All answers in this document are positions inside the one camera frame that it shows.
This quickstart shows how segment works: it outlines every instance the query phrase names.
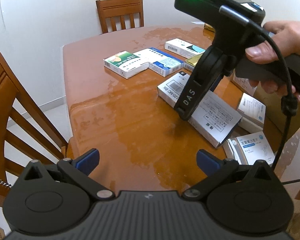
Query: human hand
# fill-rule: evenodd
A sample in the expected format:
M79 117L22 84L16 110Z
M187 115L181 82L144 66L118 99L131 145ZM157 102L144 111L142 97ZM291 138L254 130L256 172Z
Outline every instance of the human hand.
M272 39L279 47L284 57L292 53L300 55L300 22L296 21L272 21L267 22L263 26L266 30L275 33ZM257 46L247 48L246 56L252 62L257 64L267 64L278 60L278 57L270 44L265 41ZM259 81L250 80L250 85L256 87ZM261 86L268 94L276 92L279 96L287 95L287 86L278 86L272 80L261 82ZM292 86L292 92L300 102L300 93Z

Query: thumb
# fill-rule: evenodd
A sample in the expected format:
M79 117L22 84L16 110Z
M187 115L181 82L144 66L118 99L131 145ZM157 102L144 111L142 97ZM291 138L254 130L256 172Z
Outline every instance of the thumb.
M275 44L277 44L284 57L295 52L295 40L288 29L279 31L272 36L272 39ZM277 54L267 41L264 41L257 46L247 48L246 56L249 60L257 64L267 64L278 60Z

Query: white floor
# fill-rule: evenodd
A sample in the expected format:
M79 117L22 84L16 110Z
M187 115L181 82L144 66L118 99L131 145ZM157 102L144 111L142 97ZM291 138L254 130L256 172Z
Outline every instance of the white floor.
M54 109L44 112L48 119L52 122L52 124L58 129L61 135L69 141L69 138L72 136L72 131L69 122L68 110L66 105L58 106ZM41 132L45 137L50 139L47 134L39 127L39 125L32 119L27 119L39 132ZM8 128L10 132L14 135L18 136L32 148L36 149L41 154L45 155L47 158L56 163L58 160L51 155L46 149L44 149L39 143L33 140L30 135L28 135L25 131L23 131L17 124L12 125ZM30 158L15 149L13 146L5 142L4 145L4 153L5 157L22 165L26 166L30 161ZM17 177L7 172L7 180L10 184L14 184L17 180ZM2 208L0 207L0 228L4 229L5 234L7 235L10 232L10 228L2 214Z

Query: chair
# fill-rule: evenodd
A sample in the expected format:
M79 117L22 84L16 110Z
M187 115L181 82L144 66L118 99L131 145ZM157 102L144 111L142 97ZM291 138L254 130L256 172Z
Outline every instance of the chair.
M112 31L116 31L115 17L120 16L121 29L126 29L124 15L130 17L130 27L134 28L134 13L139 14L140 27L144 26L143 22L143 3L142 0L97 0L97 9L101 24L102 33L108 32L106 19L110 18Z
M61 151L12 107L15 99L20 102L37 124L60 147ZM5 171L16 176L23 171L22 166L4 157L5 141L31 159L38 159L43 164L52 164L52 161L7 130L9 117L56 158L62 159L66 156L68 143L35 104L0 53L0 179L4 182L7 182ZM7 187L0 185L0 206L2 206L8 190Z

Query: green and white box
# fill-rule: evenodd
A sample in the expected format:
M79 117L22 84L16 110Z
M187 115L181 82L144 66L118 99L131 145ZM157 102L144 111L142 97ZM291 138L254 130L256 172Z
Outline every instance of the green and white box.
M183 67L184 62L156 48L143 49L134 53L149 61L149 68L166 77Z
M183 71L175 74L158 86L159 96L174 107L189 77ZM215 93L208 91L189 123L217 148L228 138L240 119L241 115L236 110Z
M103 61L106 68L127 79L149 67L146 58L138 57L127 51L117 53Z
M205 52L205 49L180 39L166 41L164 48L185 58L191 58Z
M228 139L223 148L227 157L239 164L253 165L256 160L265 160L271 165L274 161L273 151L263 132Z
M266 117L266 106L243 93L237 111L242 115L239 126L250 133L263 131L263 125Z

